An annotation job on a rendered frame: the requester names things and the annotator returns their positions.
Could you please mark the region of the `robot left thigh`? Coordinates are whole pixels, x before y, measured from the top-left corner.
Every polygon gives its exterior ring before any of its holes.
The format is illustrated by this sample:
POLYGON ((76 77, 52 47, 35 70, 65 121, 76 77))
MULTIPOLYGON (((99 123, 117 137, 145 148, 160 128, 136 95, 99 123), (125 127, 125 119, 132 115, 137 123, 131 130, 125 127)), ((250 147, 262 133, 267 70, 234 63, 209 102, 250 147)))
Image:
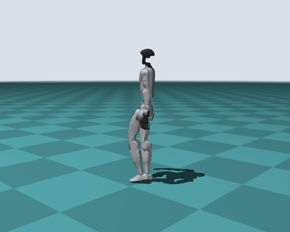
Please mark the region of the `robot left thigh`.
POLYGON ((132 141, 136 141, 138 143, 138 148, 140 147, 140 142, 136 140, 135 137, 141 127, 140 120, 142 119, 142 117, 144 117, 143 112, 144 112, 144 108, 137 109, 131 119, 130 126, 129 126, 129 134, 128 134, 129 144, 131 144, 132 141))

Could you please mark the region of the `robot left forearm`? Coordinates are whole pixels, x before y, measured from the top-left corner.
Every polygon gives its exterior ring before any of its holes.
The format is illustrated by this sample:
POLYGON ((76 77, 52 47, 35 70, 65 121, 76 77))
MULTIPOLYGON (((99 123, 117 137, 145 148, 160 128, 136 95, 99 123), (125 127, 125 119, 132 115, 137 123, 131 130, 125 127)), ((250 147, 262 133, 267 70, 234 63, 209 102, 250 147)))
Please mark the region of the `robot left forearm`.
POLYGON ((147 112, 150 111, 150 94, 147 89, 143 90, 143 96, 144 96, 144 115, 147 115, 147 112))

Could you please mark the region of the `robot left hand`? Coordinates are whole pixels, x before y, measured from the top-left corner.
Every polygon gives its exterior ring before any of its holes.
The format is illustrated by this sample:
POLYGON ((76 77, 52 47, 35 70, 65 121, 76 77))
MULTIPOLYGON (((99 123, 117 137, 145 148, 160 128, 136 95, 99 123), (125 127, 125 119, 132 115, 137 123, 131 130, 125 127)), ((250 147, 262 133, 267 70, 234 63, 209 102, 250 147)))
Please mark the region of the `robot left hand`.
POLYGON ((144 117, 142 117, 141 121, 140 121, 140 124, 141 124, 141 128, 144 129, 144 130, 149 130, 148 128, 148 117, 149 117, 149 114, 150 114, 150 111, 147 112, 147 115, 144 115, 144 117))

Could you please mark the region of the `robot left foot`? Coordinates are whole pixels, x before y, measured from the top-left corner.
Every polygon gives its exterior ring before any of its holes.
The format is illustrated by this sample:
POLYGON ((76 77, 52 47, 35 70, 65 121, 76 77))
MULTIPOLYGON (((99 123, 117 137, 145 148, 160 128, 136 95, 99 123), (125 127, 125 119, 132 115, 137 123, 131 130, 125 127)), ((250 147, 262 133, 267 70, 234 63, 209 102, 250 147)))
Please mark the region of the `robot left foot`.
POLYGON ((149 179, 149 176, 147 173, 144 173, 143 175, 141 174, 141 176, 139 176, 139 174, 136 175, 136 177, 130 179, 130 182, 134 182, 134 181, 139 181, 139 180, 146 180, 149 179))

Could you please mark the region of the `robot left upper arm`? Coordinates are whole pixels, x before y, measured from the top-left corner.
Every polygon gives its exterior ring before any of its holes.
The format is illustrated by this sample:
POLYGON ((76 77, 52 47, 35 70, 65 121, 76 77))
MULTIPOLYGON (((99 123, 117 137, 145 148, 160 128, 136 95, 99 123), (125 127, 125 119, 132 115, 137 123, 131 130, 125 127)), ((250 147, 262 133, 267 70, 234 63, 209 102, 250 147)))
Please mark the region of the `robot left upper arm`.
POLYGON ((143 81, 143 86, 145 87, 145 89, 148 90, 148 92, 150 94, 149 76, 150 76, 150 73, 149 73, 148 69, 141 70, 141 77, 142 77, 142 81, 143 81))

